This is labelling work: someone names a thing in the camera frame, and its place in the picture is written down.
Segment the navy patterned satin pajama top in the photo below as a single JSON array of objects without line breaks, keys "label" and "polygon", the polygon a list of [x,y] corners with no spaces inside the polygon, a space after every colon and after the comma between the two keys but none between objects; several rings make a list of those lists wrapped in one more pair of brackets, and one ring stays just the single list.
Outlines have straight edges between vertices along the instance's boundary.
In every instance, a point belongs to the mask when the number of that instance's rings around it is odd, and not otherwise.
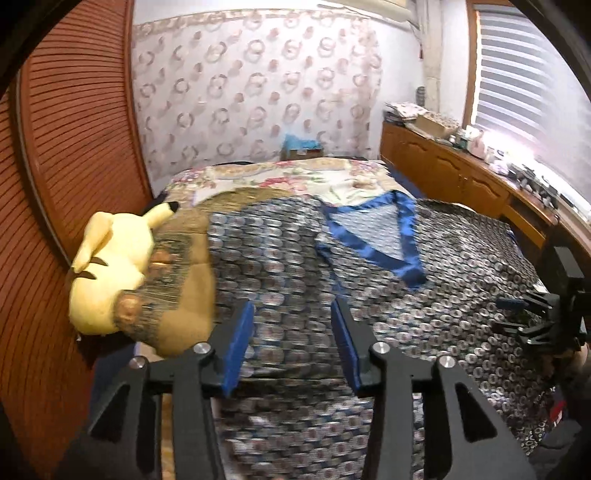
[{"label": "navy patterned satin pajama top", "polygon": [[308,196],[209,218],[216,312],[256,315],[242,378],[219,405],[232,477],[356,479],[373,403],[349,390],[331,328],[345,298],[356,322],[424,360],[454,357],[525,452],[549,429],[550,395],[513,338],[492,331],[501,296],[538,277],[509,227],[453,204],[389,192],[332,207]]}]

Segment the olive gold patterned cushion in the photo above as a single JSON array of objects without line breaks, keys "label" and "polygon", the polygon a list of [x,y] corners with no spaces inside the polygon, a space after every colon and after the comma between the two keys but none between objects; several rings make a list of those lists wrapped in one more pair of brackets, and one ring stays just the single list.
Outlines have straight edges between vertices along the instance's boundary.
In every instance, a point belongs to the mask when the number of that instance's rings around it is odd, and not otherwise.
[{"label": "olive gold patterned cushion", "polygon": [[209,216],[289,196],[290,192],[280,189],[240,188],[179,209],[156,232],[142,285],[118,294],[113,306],[114,325],[161,357],[177,356],[207,340],[215,318]]}]

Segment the pink kettle on sideboard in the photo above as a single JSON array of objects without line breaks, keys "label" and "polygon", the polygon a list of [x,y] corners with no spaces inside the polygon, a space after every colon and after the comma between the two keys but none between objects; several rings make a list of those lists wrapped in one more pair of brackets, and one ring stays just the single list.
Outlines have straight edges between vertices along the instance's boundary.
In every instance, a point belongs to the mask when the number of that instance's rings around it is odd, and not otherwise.
[{"label": "pink kettle on sideboard", "polygon": [[487,155],[488,145],[485,131],[481,131],[468,142],[468,151],[471,155],[484,160]]}]

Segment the wooden sideboard cabinet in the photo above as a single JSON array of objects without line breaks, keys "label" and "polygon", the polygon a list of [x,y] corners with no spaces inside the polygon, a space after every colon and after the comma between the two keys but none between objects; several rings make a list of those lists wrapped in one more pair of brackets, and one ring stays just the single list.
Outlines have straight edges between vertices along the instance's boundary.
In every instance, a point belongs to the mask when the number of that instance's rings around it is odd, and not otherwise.
[{"label": "wooden sideboard cabinet", "polygon": [[572,209],[544,207],[533,194],[468,153],[384,122],[380,155],[425,197],[460,203],[509,223],[524,251],[534,259],[550,246],[590,255],[590,228],[575,218]]}]

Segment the yellow Pikachu plush toy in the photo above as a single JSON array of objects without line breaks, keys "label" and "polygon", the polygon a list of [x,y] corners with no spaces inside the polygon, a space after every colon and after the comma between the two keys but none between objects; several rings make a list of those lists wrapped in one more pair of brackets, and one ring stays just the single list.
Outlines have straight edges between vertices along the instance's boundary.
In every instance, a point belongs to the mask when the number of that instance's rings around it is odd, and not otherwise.
[{"label": "yellow Pikachu plush toy", "polygon": [[83,335],[108,335],[119,294],[137,289],[145,280],[152,254],[153,231],[179,209],[162,202],[143,215],[94,213],[84,229],[71,264],[69,320]]}]

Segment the cardboard box on sideboard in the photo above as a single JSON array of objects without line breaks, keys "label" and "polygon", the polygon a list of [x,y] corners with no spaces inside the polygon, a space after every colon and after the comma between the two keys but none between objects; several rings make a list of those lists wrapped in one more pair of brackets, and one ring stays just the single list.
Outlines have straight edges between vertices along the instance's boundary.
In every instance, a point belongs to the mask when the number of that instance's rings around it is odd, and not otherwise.
[{"label": "cardboard box on sideboard", "polygon": [[419,115],[415,121],[415,126],[426,134],[441,139],[455,134],[460,128],[460,124],[456,120],[431,111]]}]

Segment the white zebra window blind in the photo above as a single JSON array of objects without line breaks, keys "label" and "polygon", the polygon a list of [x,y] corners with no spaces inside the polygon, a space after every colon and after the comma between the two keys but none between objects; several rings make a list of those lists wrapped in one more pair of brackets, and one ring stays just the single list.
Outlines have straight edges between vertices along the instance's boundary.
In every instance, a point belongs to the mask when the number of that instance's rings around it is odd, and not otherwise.
[{"label": "white zebra window blind", "polygon": [[590,198],[590,100],[546,36],[517,8],[474,5],[474,125],[514,138]]}]

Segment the floral beige bed cover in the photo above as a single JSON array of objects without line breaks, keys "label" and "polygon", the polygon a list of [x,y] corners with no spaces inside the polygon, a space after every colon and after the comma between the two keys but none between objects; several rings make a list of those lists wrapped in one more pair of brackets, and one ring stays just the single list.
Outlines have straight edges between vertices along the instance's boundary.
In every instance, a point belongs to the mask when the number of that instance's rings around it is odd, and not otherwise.
[{"label": "floral beige bed cover", "polygon": [[358,205],[389,191],[412,195],[381,161],[335,157],[188,169],[173,177],[164,191],[169,200],[188,207],[242,188],[317,196],[335,206]]}]

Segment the brown louvered wardrobe door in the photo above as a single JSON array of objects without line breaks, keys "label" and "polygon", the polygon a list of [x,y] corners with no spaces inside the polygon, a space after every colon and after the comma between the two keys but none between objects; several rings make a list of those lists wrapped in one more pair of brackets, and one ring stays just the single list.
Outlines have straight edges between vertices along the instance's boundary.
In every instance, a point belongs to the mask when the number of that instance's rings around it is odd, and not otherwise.
[{"label": "brown louvered wardrobe door", "polygon": [[70,265],[98,212],[152,194],[131,92],[130,1],[63,2],[1,97],[1,457],[48,479],[83,424],[96,360],[121,335],[68,319]]}]

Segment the teal item on cardboard box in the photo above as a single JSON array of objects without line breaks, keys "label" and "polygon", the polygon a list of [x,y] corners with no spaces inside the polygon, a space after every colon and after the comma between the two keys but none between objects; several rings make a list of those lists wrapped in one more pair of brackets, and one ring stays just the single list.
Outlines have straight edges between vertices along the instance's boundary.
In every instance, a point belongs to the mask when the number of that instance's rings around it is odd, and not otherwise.
[{"label": "teal item on cardboard box", "polygon": [[281,161],[294,161],[318,158],[324,155],[324,148],[317,140],[301,139],[287,134],[280,152]]}]

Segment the beige tied window curtain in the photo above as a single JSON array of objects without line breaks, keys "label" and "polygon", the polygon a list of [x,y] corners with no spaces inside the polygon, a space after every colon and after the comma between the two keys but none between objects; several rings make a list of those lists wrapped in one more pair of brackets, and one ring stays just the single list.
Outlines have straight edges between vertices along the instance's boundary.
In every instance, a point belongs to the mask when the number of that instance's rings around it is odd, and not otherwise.
[{"label": "beige tied window curtain", "polygon": [[422,35],[425,107],[439,112],[443,56],[442,5],[440,0],[425,0],[418,1],[417,8]]}]

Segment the pink circle patterned curtain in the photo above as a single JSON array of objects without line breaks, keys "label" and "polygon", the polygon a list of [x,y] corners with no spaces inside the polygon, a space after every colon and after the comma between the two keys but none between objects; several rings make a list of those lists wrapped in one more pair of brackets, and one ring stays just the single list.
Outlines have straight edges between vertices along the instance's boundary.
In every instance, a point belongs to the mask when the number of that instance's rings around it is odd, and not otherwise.
[{"label": "pink circle patterned curtain", "polygon": [[367,156],[382,80],[376,32],[332,10],[235,10],[137,25],[136,118],[154,190],[175,174],[280,157],[287,134]]}]

